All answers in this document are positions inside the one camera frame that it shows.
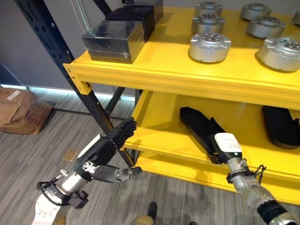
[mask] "small label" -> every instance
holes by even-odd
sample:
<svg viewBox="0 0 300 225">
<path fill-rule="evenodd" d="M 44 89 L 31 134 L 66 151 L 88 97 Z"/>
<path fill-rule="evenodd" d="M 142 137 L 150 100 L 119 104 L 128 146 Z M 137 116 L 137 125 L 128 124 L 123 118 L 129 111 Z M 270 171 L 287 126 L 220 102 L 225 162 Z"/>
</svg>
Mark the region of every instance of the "small label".
<svg viewBox="0 0 300 225">
<path fill-rule="evenodd" d="M 10 96 L 8 96 L 8 100 L 11 101 L 13 100 L 18 94 L 20 94 L 21 92 L 19 90 L 16 90 L 14 93 L 12 93 Z"/>
<path fill-rule="evenodd" d="M 240 144 L 235 136 L 230 133 L 218 133 L 215 140 L 223 152 L 242 152 Z"/>
</svg>

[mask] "yellow metal shelving unit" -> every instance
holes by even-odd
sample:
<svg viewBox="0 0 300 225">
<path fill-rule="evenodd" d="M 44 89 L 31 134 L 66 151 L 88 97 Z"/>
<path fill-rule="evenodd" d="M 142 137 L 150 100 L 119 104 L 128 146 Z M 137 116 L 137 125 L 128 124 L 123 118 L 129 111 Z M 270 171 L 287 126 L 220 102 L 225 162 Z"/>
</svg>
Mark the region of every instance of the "yellow metal shelving unit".
<svg viewBox="0 0 300 225">
<path fill-rule="evenodd" d="M 193 15 L 192 8 L 164 8 L 164 17 L 133 64 L 92 61 L 85 52 L 64 67 L 83 95 L 92 90 L 90 83 L 148 90 L 134 112 L 138 129 L 126 141 L 127 148 L 143 151 L 137 162 L 143 170 L 233 191 L 225 167 L 210 163 L 180 123 L 179 108 L 190 106 L 235 134 L 251 169 L 267 166 L 263 184 L 275 197 L 300 204 L 300 150 L 272 145 L 261 115 L 261 105 L 272 105 L 300 117 L 300 71 L 264 66 L 255 56 L 263 40 L 248 35 L 248 22 L 230 10 L 222 12 L 223 34 L 232 41 L 227 58 L 217 64 L 190 59 Z M 300 40 L 291 17 L 273 16 L 287 25 L 283 37 Z"/>
<path fill-rule="evenodd" d="M 226 132 L 233 133 L 250 169 L 266 165 L 263 185 L 277 199 L 300 203 L 300 149 L 284 150 L 270 142 L 261 105 L 144 91 L 133 114 L 137 130 L 125 143 L 127 148 L 143 151 L 136 165 L 144 171 L 234 191 L 225 179 L 227 167 L 212 164 L 180 121 L 179 109 L 184 106 L 214 117 Z M 293 117 L 297 113 L 291 110 Z"/>
</svg>

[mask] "shoe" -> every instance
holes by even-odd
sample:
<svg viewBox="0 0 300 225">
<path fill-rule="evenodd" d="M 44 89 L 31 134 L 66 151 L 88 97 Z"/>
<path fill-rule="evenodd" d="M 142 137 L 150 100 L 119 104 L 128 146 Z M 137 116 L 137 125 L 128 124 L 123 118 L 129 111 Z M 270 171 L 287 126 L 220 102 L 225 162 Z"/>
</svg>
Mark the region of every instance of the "shoe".
<svg viewBox="0 0 300 225">
<path fill-rule="evenodd" d="M 156 204 L 156 202 L 151 202 L 148 208 L 148 216 L 151 217 L 153 221 L 155 221 L 156 219 L 157 212 L 158 205 Z"/>
</svg>

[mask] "robotic finger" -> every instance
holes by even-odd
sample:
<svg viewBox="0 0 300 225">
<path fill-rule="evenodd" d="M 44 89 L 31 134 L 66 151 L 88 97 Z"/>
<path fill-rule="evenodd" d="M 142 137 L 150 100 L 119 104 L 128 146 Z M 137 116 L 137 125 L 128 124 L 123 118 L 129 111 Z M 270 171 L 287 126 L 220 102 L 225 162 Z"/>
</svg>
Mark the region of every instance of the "robotic finger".
<svg viewBox="0 0 300 225">
<path fill-rule="evenodd" d="M 92 174 L 94 180 L 108 183 L 120 183 L 137 176 L 142 169 L 135 167 L 132 169 L 119 169 L 112 165 L 101 165 Z"/>
</svg>

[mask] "person's leg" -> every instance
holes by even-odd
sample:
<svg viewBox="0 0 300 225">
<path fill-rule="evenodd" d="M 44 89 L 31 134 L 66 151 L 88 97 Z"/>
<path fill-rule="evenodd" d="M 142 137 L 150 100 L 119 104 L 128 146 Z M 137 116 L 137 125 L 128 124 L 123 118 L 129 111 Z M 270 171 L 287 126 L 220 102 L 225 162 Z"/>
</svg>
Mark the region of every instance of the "person's leg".
<svg viewBox="0 0 300 225">
<path fill-rule="evenodd" d="M 141 215 L 135 218 L 131 225 L 154 225 L 158 206 L 155 202 L 151 202 L 148 208 L 148 215 Z"/>
</svg>

